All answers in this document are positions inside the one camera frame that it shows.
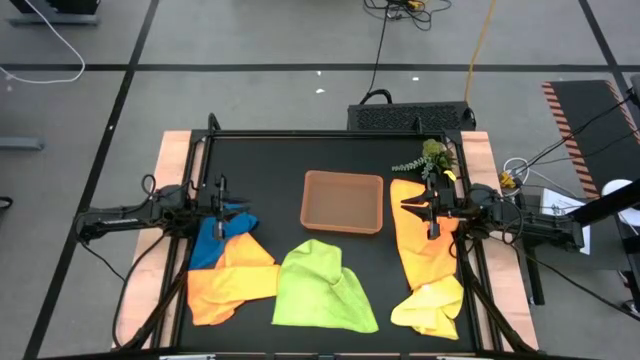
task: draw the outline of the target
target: wooden board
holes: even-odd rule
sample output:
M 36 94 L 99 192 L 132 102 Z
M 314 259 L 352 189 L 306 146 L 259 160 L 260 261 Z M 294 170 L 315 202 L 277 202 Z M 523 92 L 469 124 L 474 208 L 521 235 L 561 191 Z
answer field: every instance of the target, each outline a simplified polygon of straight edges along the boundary
M 190 131 L 165 132 L 154 173 L 158 187 L 182 182 L 190 137 Z M 463 132 L 462 140 L 470 181 L 486 184 L 500 190 L 488 134 L 485 132 Z M 201 156 L 202 152 L 197 152 L 194 163 L 199 164 Z M 199 168 L 199 166 L 194 167 L 192 179 L 197 179 Z M 141 231 L 134 260 L 158 236 L 160 236 L 159 230 Z M 496 305 L 524 341 L 537 348 L 535 330 L 516 254 L 513 249 L 498 241 L 487 240 L 483 244 Z M 169 241 L 163 241 L 147 258 L 141 261 L 139 268 L 131 277 L 117 326 L 118 338 L 121 343 L 126 342 L 135 334 L 159 300 L 168 248 Z M 179 266 L 180 262 L 181 259 L 177 259 L 176 266 Z M 483 343 L 485 348 L 490 349 L 491 334 L 486 312 L 483 311 L 481 305 L 478 310 Z M 161 337 L 162 346 L 169 345 L 174 316 L 175 301 L 165 316 L 165 331 Z

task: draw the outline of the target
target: cloth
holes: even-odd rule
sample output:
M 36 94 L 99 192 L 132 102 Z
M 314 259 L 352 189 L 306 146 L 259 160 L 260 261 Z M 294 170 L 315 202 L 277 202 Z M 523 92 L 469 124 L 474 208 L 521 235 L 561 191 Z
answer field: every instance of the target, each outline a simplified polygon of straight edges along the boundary
M 463 289 L 454 276 L 420 286 L 391 313 L 391 322 L 423 335 L 458 340 L 453 319 L 462 308 Z
M 190 270 L 187 303 L 194 325 L 217 325 L 246 300 L 276 295 L 279 265 L 244 233 L 227 242 L 214 269 Z
M 225 239 L 232 238 L 251 231 L 258 223 L 258 218 L 247 213 L 236 215 L 231 221 L 224 224 Z M 191 254 L 189 270 L 206 269 L 213 267 L 224 251 L 224 241 L 215 240 L 213 232 L 216 228 L 216 218 L 208 217 L 202 221 L 196 246 Z
M 453 242 L 451 232 L 458 227 L 458 219 L 439 217 L 440 237 L 427 240 L 429 222 L 402 209 L 401 201 L 424 192 L 424 185 L 405 180 L 391 182 L 391 210 L 396 227 L 396 241 L 404 273 L 411 290 L 430 284 L 456 272 L 456 259 L 449 254 Z
M 272 324 L 378 331 L 356 275 L 342 267 L 340 248 L 308 240 L 284 259 Z
M 391 209 L 398 251 L 413 294 L 391 313 L 391 322 L 411 326 L 423 335 L 457 340 L 453 319 L 462 307 L 463 288 L 456 280 L 456 248 L 452 232 L 455 218 L 438 217 L 440 236 L 427 240 L 429 222 L 402 209 L 402 200 L 424 192 L 424 185 L 404 180 L 391 182 Z

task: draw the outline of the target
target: black tabletop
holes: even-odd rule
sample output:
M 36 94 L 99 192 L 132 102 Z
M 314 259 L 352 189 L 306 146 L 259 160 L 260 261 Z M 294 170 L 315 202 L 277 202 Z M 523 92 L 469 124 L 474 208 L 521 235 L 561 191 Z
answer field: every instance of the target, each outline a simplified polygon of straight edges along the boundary
M 264 353 L 410 353 L 473 350 L 470 309 L 456 318 L 457 341 L 422 336 L 391 323 L 391 311 L 409 295 L 395 241 L 389 185 L 391 166 L 413 160 L 420 139 L 216 139 L 209 162 L 224 173 L 232 196 L 251 200 L 260 220 L 253 237 L 278 264 L 308 239 L 342 249 L 342 265 L 360 280 L 380 330 L 359 334 L 340 329 L 271 325 L 275 298 L 249 301 L 218 326 L 193 326 L 184 307 L 178 345 L 184 350 Z M 375 235 L 311 231 L 300 224 L 304 176 L 308 170 L 374 174 L 384 178 L 384 225 Z

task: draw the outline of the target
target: yellow cable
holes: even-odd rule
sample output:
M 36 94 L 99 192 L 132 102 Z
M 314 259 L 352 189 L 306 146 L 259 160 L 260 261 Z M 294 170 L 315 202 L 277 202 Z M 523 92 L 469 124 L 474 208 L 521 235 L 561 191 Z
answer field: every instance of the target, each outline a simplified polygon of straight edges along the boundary
M 469 92 L 471 91 L 471 83 L 473 82 L 473 64 L 476 62 L 476 57 L 480 52 L 480 48 L 482 47 L 482 42 L 484 41 L 484 36 L 487 34 L 487 29 L 489 28 L 489 23 L 491 22 L 491 15 L 493 15 L 493 9 L 496 7 L 496 0 L 491 0 L 491 5 L 489 6 L 489 13 L 487 17 L 484 19 L 484 25 L 482 25 L 482 31 L 480 32 L 480 37 L 478 38 L 478 45 L 476 46 L 476 50 L 473 52 L 473 56 L 471 57 L 471 63 L 469 64 L 469 72 L 467 73 L 467 85 L 464 89 L 464 101 L 469 104 Z

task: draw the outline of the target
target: orange plastic tray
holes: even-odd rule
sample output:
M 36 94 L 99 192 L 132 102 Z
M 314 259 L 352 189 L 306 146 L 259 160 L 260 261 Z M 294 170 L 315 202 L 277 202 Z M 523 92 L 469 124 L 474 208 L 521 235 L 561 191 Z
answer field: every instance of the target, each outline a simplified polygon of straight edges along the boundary
M 300 222 L 308 229 L 375 234 L 382 229 L 380 176 L 307 171 Z

